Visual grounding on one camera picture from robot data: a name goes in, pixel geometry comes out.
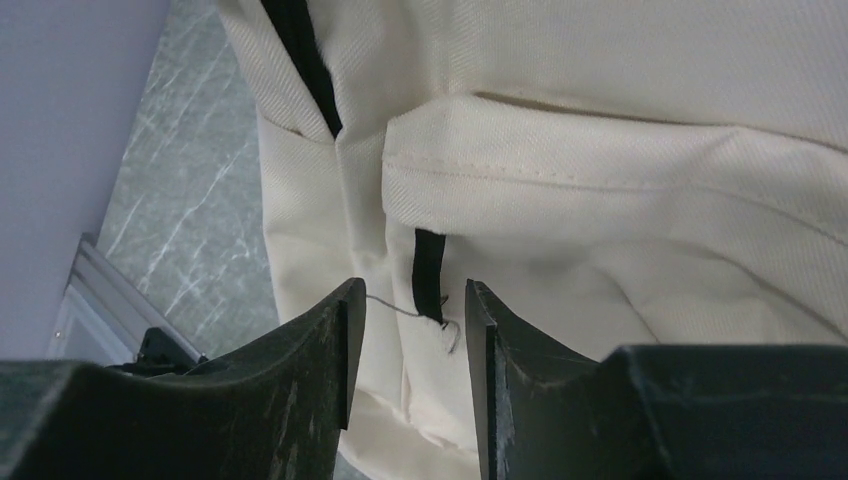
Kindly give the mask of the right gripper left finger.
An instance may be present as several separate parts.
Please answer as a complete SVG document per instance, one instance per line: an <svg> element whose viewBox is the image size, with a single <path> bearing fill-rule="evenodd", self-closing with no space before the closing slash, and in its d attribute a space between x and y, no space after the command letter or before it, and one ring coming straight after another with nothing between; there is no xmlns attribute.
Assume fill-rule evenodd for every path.
<svg viewBox="0 0 848 480"><path fill-rule="evenodd" d="M363 280L182 374L1 365L5 479L329 479L366 317Z"/></svg>

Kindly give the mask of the beige canvas backpack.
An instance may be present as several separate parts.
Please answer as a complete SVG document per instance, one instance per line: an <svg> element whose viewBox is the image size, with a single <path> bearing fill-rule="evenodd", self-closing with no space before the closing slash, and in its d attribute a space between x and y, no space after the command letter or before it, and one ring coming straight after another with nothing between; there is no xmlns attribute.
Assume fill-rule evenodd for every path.
<svg viewBox="0 0 848 480"><path fill-rule="evenodd" d="M340 451L480 474L464 285L577 352L847 341L843 1L222 1L281 320L360 277Z"/></svg>

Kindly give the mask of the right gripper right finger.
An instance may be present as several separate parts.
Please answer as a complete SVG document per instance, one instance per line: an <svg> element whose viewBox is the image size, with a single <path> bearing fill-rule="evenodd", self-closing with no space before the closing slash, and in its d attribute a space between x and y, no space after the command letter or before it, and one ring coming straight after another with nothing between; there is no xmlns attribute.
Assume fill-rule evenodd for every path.
<svg viewBox="0 0 848 480"><path fill-rule="evenodd" d="M847 351L635 345L600 362L465 289L484 479L843 479Z"/></svg>

